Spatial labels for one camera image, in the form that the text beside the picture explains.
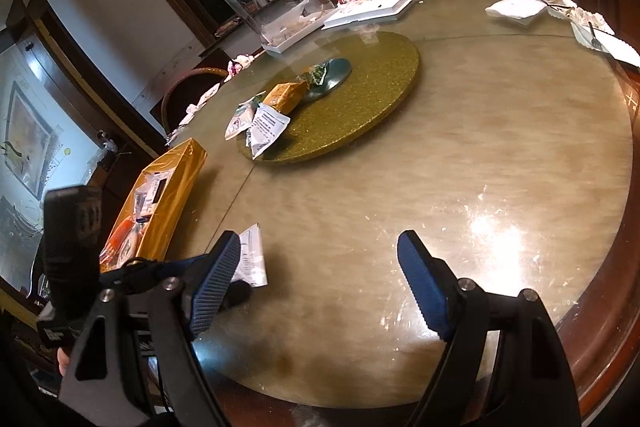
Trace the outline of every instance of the round dining table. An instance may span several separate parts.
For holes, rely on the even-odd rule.
[[[398,264],[404,230],[485,291],[539,293],[583,417],[629,367],[640,338],[638,84],[581,46],[567,21],[493,18],[484,9],[497,1],[415,0],[396,21],[318,30],[282,55],[259,56],[179,135],[196,139],[207,160],[167,258],[202,254],[224,230],[259,223],[262,234],[268,285],[193,344],[233,425],[408,419],[444,343]],[[385,46],[390,39],[407,45]],[[402,101],[331,152],[269,165],[225,141],[238,104],[275,78],[337,57],[355,73],[383,57],[360,97],[318,121],[331,128],[375,104],[385,89],[378,76],[392,83],[415,51]],[[493,333],[480,383],[492,370]]]

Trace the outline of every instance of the snack package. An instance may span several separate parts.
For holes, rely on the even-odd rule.
[[[308,88],[306,81],[278,84],[264,97],[262,103],[273,107],[280,114],[289,114],[300,103]]]
[[[231,117],[229,121],[229,125],[226,126],[225,140],[231,140],[234,136],[239,135],[242,131],[251,127],[251,123],[254,121],[255,110],[258,109],[258,103],[264,93],[264,91],[260,92],[238,105],[233,117]]]
[[[306,70],[302,74],[299,74],[296,77],[296,80],[306,81],[310,84],[310,86],[322,86],[325,76],[326,65],[316,64],[315,66],[306,68]]]
[[[256,159],[268,149],[284,132],[291,119],[277,112],[273,107],[261,103],[255,112],[254,121],[247,129],[252,159]]]
[[[152,161],[138,176],[100,254],[100,271],[129,259],[162,261],[207,157],[193,138]]]

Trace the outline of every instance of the glass tabletop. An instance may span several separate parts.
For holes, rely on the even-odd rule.
[[[580,364],[569,323],[609,260],[630,197],[626,99],[606,58],[581,47],[568,23],[494,19],[484,8],[496,1],[418,0],[397,22],[318,31],[281,57],[263,54],[180,136],[209,155],[168,258],[198,255],[223,230],[256,222],[264,243],[268,286],[194,343],[219,398],[236,393],[307,419],[330,416],[309,406],[408,415],[400,406],[420,398],[444,344],[396,259],[407,229],[486,291],[536,289]],[[420,67],[379,126],[291,166],[254,164],[224,141],[238,103],[275,75],[339,57],[345,35],[366,45],[380,32],[408,37]]]

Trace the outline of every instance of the fork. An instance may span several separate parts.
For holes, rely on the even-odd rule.
[[[591,30],[591,45],[596,48],[598,51],[602,51],[602,44],[600,43],[600,41],[596,38],[596,32],[593,30],[593,24],[591,24],[591,22],[589,22],[589,28]]]

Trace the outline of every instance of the screw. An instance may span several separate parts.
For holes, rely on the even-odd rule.
[[[463,292],[468,292],[476,287],[476,283],[467,277],[463,277],[462,279],[458,279],[458,286],[460,286]]]
[[[522,290],[522,294],[524,295],[524,298],[526,298],[529,302],[535,302],[538,300],[538,294],[531,288],[525,288],[524,290]]]
[[[168,291],[175,290],[179,284],[180,284],[180,279],[178,279],[177,277],[169,277],[168,279],[165,279],[164,281],[162,281],[162,288]]]
[[[100,300],[102,302],[113,301],[113,298],[116,296],[116,292],[111,288],[107,288],[106,290],[102,290],[100,292]]]

